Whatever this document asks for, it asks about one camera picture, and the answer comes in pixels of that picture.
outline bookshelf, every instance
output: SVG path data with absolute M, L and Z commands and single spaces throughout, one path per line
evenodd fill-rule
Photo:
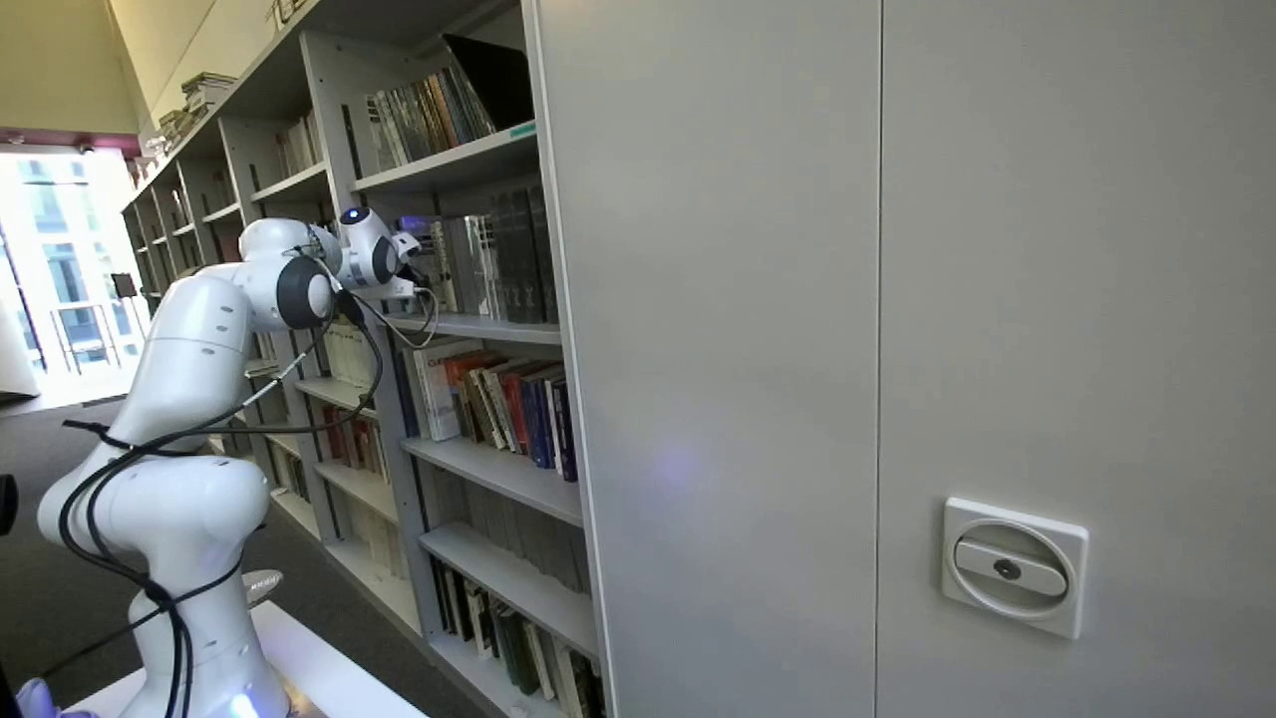
M 361 202 L 422 241 L 430 294 L 396 285 L 361 292 L 365 330 L 255 338 L 245 389 L 301 363 L 252 417 L 280 426 L 252 455 L 280 516 L 457 685 L 498 713 L 575 718 L 602 708 L 602 651 L 523 14 L 301 8 L 122 220 L 152 305 L 188 272 L 233 264 L 261 216 L 329 222 Z M 523 93 L 474 79 L 474 51 Z M 439 353 L 487 361 L 447 367 L 454 417 L 422 394 Z

